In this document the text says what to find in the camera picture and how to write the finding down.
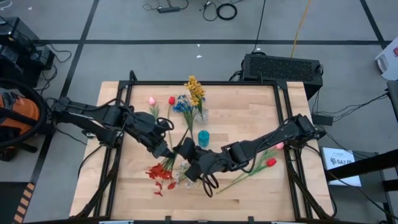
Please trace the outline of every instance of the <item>floor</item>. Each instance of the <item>floor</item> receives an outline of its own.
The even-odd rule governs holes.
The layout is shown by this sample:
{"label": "floor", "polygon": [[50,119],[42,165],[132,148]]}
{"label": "floor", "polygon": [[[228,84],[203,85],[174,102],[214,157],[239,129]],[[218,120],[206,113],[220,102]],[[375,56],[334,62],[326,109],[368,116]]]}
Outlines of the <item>floor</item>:
{"label": "floor", "polygon": [[[139,80],[185,80],[191,74],[199,80],[227,80],[254,47],[262,1],[239,2],[236,18],[214,22],[202,18],[199,0],[189,0],[185,10],[170,14],[145,11],[146,3],[156,6],[155,0],[13,0],[0,15],[20,17],[42,40],[72,52],[67,62],[55,63],[58,76],[44,96],[62,94],[87,104],[96,103],[101,82],[126,80],[130,70]],[[172,0],[172,4],[183,6],[185,1]],[[268,0],[257,48],[289,57],[306,4],[306,0]],[[364,103],[384,92],[386,81],[374,58],[398,36],[397,8],[397,0],[312,1],[294,57],[319,60],[325,68],[320,111]],[[214,15],[212,8],[205,14]],[[58,56],[63,59],[67,54]],[[60,129],[85,141],[78,128],[63,124]],[[398,123],[389,100],[358,110],[328,131],[347,149],[382,153],[398,146]],[[33,140],[39,147],[43,141]],[[335,147],[325,138],[320,145]],[[12,162],[0,163],[0,181],[8,182],[28,182],[34,167],[42,166],[25,222],[68,217],[84,150],[84,145],[56,133],[43,164],[36,164],[39,153],[23,151]],[[385,175],[397,177],[394,169]],[[385,219],[370,203],[358,204],[339,195],[335,199],[342,220]],[[398,214],[398,194],[391,194],[391,200]]]}

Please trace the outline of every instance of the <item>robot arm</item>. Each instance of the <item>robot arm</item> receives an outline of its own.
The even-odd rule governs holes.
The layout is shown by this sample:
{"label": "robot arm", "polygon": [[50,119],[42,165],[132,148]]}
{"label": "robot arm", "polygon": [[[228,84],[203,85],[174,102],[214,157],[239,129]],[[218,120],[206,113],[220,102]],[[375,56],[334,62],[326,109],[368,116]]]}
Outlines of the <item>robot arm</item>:
{"label": "robot arm", "polygon": [[223,146],[222,152],[216,153],[196,146],[191,138],[186,138],[178,153],[190,164],[185,175],[192,181],[203,179],[215,172],[232,172],[244,170],[249,161],[262,152],[282,141],[289,141],[297,147],[304,145],[311,139],[318,139],[320,133],[313,127],[306,116],[301,114],[289,118],[275,131],[252,141],[241,141]]}
{"label": "robot arm", "polygon": [[134,112],[133,106],[109,105],[113,99],[102,106],[91,106],[62,97],[52,106],[53,121],[71,123],[96,135],[98,141],[108,147],[119,144],[120,131],[143,144],[155,158],[172,157],[164,136],[166,131],[174,129],[174,124],[165,118],[155,118],[145,112]]}

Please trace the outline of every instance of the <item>yellow flower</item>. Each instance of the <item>yellow flower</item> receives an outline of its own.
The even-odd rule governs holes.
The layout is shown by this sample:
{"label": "yellow flower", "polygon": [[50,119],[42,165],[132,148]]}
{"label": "yellow flower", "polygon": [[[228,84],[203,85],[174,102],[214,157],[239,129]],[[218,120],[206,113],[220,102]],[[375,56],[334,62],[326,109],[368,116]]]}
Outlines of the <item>yellow flower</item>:
{"label": "yellow flower", "polygon": [[205,90],[195,76],[190,75],[188,82],[184,83],[184,86],[191,94],[191,103],[193,106],[198,105],[202,101],[202,98],[205,97]]}

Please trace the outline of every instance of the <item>blue cup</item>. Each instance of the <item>blue cup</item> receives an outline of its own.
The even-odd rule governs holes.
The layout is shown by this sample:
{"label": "blue cup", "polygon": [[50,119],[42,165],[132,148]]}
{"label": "blue cup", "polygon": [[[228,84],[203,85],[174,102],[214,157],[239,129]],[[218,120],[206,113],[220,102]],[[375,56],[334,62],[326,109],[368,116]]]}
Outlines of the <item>blue cup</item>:
{"label": "blue cup", "polygon": [[207,147],[209,145],[210,134],[207,131],[200,131],[198,134],[199,146]]}

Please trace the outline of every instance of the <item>pink tulip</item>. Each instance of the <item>pink tulip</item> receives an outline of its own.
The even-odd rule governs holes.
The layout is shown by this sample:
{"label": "pink tulip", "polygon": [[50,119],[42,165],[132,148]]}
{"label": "pink tulip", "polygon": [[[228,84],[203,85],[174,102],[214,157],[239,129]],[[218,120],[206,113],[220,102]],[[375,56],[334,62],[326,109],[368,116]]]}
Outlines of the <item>pink tulip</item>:
{"label": "pink tulip", "polygon": [[153,97],[149,98],[149,104],[152,105],[152,106],[155,106],[156,101],[155,101],[155,99]]}
{"label": "pink tulip", "polygon": [[276,144],[276,149],[283,149],[284,145],[285,144],[283,142],[280,142],[280,143]]}

